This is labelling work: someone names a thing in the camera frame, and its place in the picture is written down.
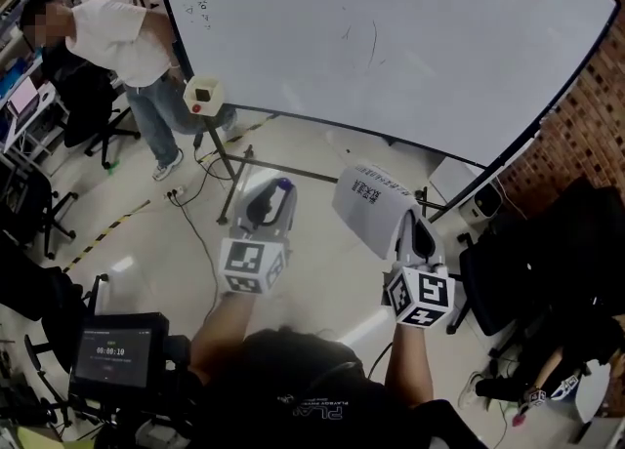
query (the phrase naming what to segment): white paper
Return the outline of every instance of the white paper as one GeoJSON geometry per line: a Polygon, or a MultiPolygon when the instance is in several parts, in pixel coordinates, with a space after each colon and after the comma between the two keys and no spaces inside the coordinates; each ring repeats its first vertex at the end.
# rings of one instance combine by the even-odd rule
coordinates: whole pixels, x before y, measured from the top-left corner
{"type": "Polygon", "coordinates": [[[370,164],[347,168],[332,200],[341,220],[383,260],[395,248],[399,222],[415,205],[412,192],[370,164]]]}

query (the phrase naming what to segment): computer monitor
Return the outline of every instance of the computer monitor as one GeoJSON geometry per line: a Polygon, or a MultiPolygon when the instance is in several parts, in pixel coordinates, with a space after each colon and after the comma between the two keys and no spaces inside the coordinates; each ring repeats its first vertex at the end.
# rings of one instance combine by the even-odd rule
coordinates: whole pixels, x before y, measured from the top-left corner
{"type": "Polygon", "coordinates": [[[21,116],[39,100],[39,93],[30,76],[26,77],[9,97],[9,104],[16,116],[21,116]]]}

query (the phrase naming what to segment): screen with timer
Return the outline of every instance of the screen with timer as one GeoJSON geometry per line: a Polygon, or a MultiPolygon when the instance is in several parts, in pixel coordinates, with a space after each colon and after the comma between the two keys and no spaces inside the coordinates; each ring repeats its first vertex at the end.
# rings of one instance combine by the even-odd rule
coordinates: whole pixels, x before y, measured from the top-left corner
{"type": "Polygon", "coordinates": [[[74,375],[124,387],[145,388],[149,329],[85,329],[74,375]]]}

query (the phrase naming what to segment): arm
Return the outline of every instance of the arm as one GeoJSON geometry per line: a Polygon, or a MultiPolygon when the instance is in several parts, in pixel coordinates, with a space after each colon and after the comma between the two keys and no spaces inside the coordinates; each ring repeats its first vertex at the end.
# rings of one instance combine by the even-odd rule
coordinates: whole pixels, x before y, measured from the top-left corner
{"type": "Polygon", "coordinates": [[[542,389],[545,385],[545,382],[547,382],[551,374],[556,370],[562,360],[563,348],[558,347],[556,351],[552,353],[551,356],[547,359],[547,362],[545,362],[545,365],[540,370],[540,373],[538,373],[538,377],[536,378],[536,381],[533,385],[534,388],[539,390],[542,389]]]}
{"type": "Polygon", "coordinates": [[[188,369],[206,385],[245,338],[256,297],[226,293],[191,341],[188,369]]]}
{"type": "Polygon", "coordinates": [[[409,407],[434,399],[423,329],[397,324],[385,385],[409,407]]]}
{"type": "Polygon", "coordinates": [[[146,17],[142,24],[142,30],[150,31],[162,45],[162,47],[169,55],[169,59],[172,65],[178,65],[178,59],[174,55],[172,45],[176,41],[174,36],[174,30],[172,24],[169,22],[169,17],[162,12],[155,12],[153,10],[146,10],[146,17]]]}

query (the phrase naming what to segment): metal frame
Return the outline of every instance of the metal frame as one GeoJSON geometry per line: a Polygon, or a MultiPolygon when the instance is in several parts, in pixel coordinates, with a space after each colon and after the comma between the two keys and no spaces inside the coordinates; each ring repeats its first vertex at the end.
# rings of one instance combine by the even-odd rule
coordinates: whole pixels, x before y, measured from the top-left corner
{"type": "MultiPolygon", "coordinates": [[[[171,20],[171,23],[172,23],[172,27],[174,29],[174,34],[176,36],[176,44],[174,45],[174,50],[175,50],[176,56],[178,57],[178,59],[180,61],[181,68],[183,70],[183,73],[184,73],[185,77],[187,79],[190,79],[190,77],[193,76],[193,69],[192,69],[192,67],[190,65],[190,61],[188,59],[188,55],[187,55],[187,51],[185,49],[185,46],[183,44],[183,40],[182,40],[182,37],[181,37],[181,34],[180,34],[180,30],[178,29],[178,25],[176,24],[176,18],[174,17],[174,14],[172,12],[172,8],[171,8],[171,4],[169,3],[169,0],[163,0],[163,3],[165,4],[165,9],[167,10],[167,14],[170,17],[170,20],[171,20]]],[[[484,184],[491,176],[497,175],[497,172],[506,165],[507,161],[509,159],[511,159],[532,137],[534,137],[536,135],[536,133],[540,130],[540,124],[541,124],[542,119],[548,114],[549,110],[554,105],[556,105],[556,103],[560,100],[560,98],[566,93],[566,91],[572,85],[572,83],[575,81],[575,79],[577,79],[577,77],[579,76],[579,74],[582,71],[582,69],[586,66],[586,64],[590,60],[591,56],[595,54],[595,52],[599,48],[599,45],[604,40],[605,35],[607,34],[608,30],[610,29],[610,27],[614,23],[614,20],[616,19],[616,16],[618,15],[618,12],[620,11],[620,8],[621,8],[621,3],[620,3],[619,0],[614,0],[614,3],[615,3],[614,9],[612,10],[612,13],[611,13],[610,17],[608,18],[607,22],[605,23],[605,26],[602,29],[602,32],[600,33],[600,35],[598,36],[597,40],[595,41],[595,43],[593,44],[593,46],[591,47],[589,52],[586,54],[586,56],[584,57],[582,62],[577,66],[577,68],[573,71],[571,76],[568,78],[566,83],[564,83],[562,88],[553,96],[553,98],[551,99],[549,104],[540,112],[540,114],[538,114],[538,116],[536,116],[536,118],[529,124],[529,126],[508,146],[508,148],[506,148],[506,150],[504,150],[499,155],[499,157],[497,157],[492,163],[490,163],[486,167],[484,167],[483,165],[480,165],[479,163],[474,163],[474,162],[469,161],[467,159],[464,159],[462,157],[454,156],[454,155],[448,154],[446,152],[443,152],[443,151],[440,151],[440,150],[437,150],[437,149],[434,149],[434,148],[431,148],[431,147],[427,147],[425,145],[403,141],[403,140],[398,139],[396,137],[375,133],[375,132],[368,131],[368,130],[365,130],[365,129],[355,128],[355,127],[352,127],[352,126],[349,126],[349,125],[343,125],[343,124],[340,124],[340,123],[333,123],[331,121],[326,121],[326,120],[311,118],[311,117],[307,117],[307,116],[302,116],[300,114],[291,114],[291,113],[285,113],[285,112],[278,112],[277,114],[290,116],[290,117],[297,117],[297,118],[300,118],[300,119],[308,119],[310,121],[322,122],[324,124],[330,124],[332,126],[348,128],[350,130],[355,130],[355,131],[358,131],[358,132],[361,132],[361,133],[366,133],[366,134],[370,134],[370,135],[376,135],[376,136],[382,137],[383,139],[387,140],[387,142],[388,141],[392,141],[392,142],[408,143],[408,144],[411,144],[411,145],[414,145],[414,146],[418,146],[418,147],[424,148],[424,149],[429,150],[431,152],[442,154],[442,155],[445,155],[447,157],[451,157],[453,159],[456,159],[456,160],[459,160],[459,161],[462,161],[462,162],[465,162],[465,163],[473,164],[475,166],[478,166],[478,167],[482,168],[483,171],[481,172],[481,174],[475,180],[473,180],[469,185],[467,185],[458,195],[456,195],[453,199],[448,201],[446,205],[440,206],[440,205],[436,205],[436,204],[433,204],[433,203],[428,203],[427,204],[428,207],[432,207],[432,208],[435,208],[435,209],[438,210],[433,216],[431,216],[429,218],[429,220],[431,222],[435,222],[440,217],[442,217],[445,213],[451,211],[453,208],[455,208],[456,206],[460,205],[465,199],[467,199],[472,194],[472,192],[474,192],[477,188],[479,188],[482,184],[484,184]]],[[[258,110],[258,111],[262,111],[262,112],[275,112],[273,110],[267,110],[267,109],[264,109],[264,108],[251,107],[251,106],[246,106],[246,105],[235,105],[235,104],[233,104],[232,106],[233,107],[237,107],[237,108],[241,108],[241,109],[246,109],[246,110],[258,110]]],[[[226,223],[228,221],[228,219],[226,217],[226,212],[228,211],[229,204],[230,204],[230,202],[232,200],[234,191],[236,190],[236,186],[237,186],[237,184],[238,184],[238,182],[240,180],[241,174],[243,172],[243,168],[244,168],[244,166],[246,164],[250,164],[250,165],[253,165],[253,166],[261,166],[261,167],[264,167],[264,168],[271,168],[271,169],[274,169],[274,170],[284,171],[284,172],[287,172],[287,173],[292,173],[292,174],[295,174],[295,175],[300,175],[302,177],[308,177],[308,178],[311,178],[311,179],[322,180],[322,181],[330,182],[330,183],[333,183],[333,184],[335,184],[337,182],[337,179],[334,179],[332,177],[327,177],[327,176],[324,176],[324,175],[319,175],[319,174],[316,174],[316,173],[307,172],[305,170],[297,170],[297,169],[289,168],[289,167],[286,167],[286,166],[280,166],[280,165],[275,165],[275,164],[272,164],[272,163],[266,163],[266,162],[263,162],[263,161],[256,161],[254,159],[251,159],[250,157],[253,155],[253,149],[252,149],[251,145],[247,148],[247,150],[245,151],[245,155],[243,157],[227,154],[226,150],[224,149],[224,145],[223,145],[222,141],[220,140],[219,135],[217,134],[217,131],[215,129],[211,129],[209,131],[209,134],[210,134],[211,138],[213,139],[213,142],[215,143],[215,147],[217,148],[217,152],[219,153],[220,157],[224,161],[224,164],[226,166],[226,169],[227,169],[230,177],[232,178],[232,188],[231,188],[231,190],[229,192],[228,198],[226,200],[226,204],[224,205],[224,209],[222,210],[222,214],[218,218],[218,223],[219,224],[224,224],[224,223],[226,223]],[[238,168],[238,170],[236,172],[232,168],[232,164],[231,164],[230,161],[238,161],[238,162],[241,163],[239,168],[238,168]]]]}

